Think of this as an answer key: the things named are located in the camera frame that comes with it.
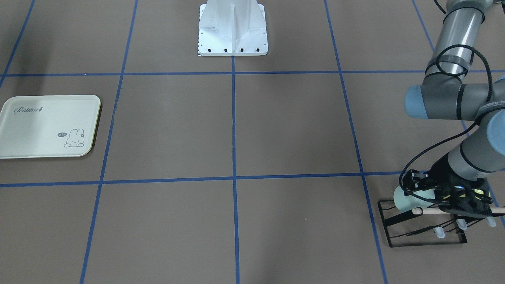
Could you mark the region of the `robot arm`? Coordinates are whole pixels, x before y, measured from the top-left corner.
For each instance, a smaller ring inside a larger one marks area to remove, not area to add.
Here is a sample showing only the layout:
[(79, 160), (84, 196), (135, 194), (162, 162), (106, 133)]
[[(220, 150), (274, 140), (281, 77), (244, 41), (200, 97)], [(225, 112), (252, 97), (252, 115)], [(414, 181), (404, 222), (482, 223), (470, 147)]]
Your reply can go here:
[(475, 42), (487, 11), (497, 4), (448, 0), (424, 80), (406, 92), (410, 117), (472, 121), (456, 135), (465, 139), (427, 172), (403, 169), (399, 190), (419, 207), (435, 204), (444, 213), (478, 219), (493, 214), (487, 177), (504, 168), (504, 79), (493, 81)]

